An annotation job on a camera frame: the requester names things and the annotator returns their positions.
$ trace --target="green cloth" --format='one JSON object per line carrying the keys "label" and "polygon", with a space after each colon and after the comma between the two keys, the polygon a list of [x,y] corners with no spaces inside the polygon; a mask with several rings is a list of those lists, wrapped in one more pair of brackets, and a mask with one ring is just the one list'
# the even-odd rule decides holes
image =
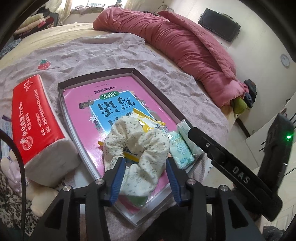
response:
{"label": "green cloth", "polygon": [[135,196],[126,196],[126,197],[135,207],[144,206],[148,200],[148,197],[135,197]]}
{"label": "green cloth", "polygon": [[241,98],[237,97],[233,100],[233,111],[237,115],[244,113],[247,109],[246,102]]}

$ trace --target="blue gripper pad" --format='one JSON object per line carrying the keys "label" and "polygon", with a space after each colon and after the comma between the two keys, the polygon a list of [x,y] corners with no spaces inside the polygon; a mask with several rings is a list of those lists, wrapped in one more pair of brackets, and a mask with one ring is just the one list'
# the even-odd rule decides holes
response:
{"label": "blue gripper pad", "polygon": [[173,171],[173,168],[172,168],[172,165],[171,165],[169,159],[166,160],[165,166],[166,166],[166,172],[168,175],[168,180],[170,182],[170,187],[172,189],[172,193],[174,196],[174,200],[177,203],[177,205],[180,206],[182,203],[181,186],[178,183],[177,177],[175,176],[175,173]]}
{"label": "blue gripper pad", "polygon": [[125,158],[123,158],[122,161],[120,162],[117,173],[115,174],[115,177],[114,177],[113,182],[111,184],[111,193],[110,193],[110,199],[109,199],[111,205],[113,205],[118,199],[119,191],[121,188],[121,184],[122,184],[122,180],[123,180],[123,176],[124,176],[125,171],[126,171],[126,160],[125,160]]}

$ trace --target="pink book cover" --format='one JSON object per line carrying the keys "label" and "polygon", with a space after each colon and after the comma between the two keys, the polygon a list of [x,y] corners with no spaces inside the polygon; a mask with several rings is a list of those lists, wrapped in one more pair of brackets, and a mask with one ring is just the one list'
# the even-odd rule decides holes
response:
{"label": "pink book cover", "polygon": [[[112,124],[121,116],[130,115],[133,108],[157,121],[165,122],[164,130],[166,132],[176,130],[175,121],[132,76],[65,89],[63,95],[68,114],[80,142],[101,177],[104,175],[104,160],[103,151],[99,147],[98,141],[104,142]],[[151,199],[168,183],[168,177],[164,171],[157,187],[151,194]],[[140,210],[133,207],[122,196],[119,197],[119,200],[132,214]]]}

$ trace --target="strawberry print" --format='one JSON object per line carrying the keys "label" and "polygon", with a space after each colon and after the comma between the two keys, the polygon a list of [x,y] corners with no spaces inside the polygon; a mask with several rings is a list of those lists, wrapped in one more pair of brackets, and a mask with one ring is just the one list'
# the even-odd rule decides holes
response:
{"label": "strawberry print", "polygon": [[40,64],[38,65],[39,70],[47,70],[51,65],[50,61],[47,61],[46,59],[43,59]]}

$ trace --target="screw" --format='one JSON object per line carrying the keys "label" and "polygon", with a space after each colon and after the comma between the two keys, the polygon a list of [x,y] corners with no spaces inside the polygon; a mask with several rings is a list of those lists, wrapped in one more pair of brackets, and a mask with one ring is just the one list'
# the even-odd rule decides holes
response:
{"label": "screw", "polygon": [[103,179],[97,179],[96,180],[96,184],[97,185],[102,185],[104,183],[104,180]]}
{"label": "screw", "polygon": [[190,178],[187,180],[187,183],[190,185],[194,185],[196,183],[196,181],[194,179]]}
{"label": "screw", "polygon": [[221,190],[222,192],[227,192],[227,191],[228,191],[228,187],[227,187],[226,185],[221,185],[221,186],[220,186],[220,190]]}
{"label": "screw", "polygon": [[64,190],[65,192],[68,192],[68,191],[71,190],[71,186],[64,186],[64,187],[63,187],[63,190]]}

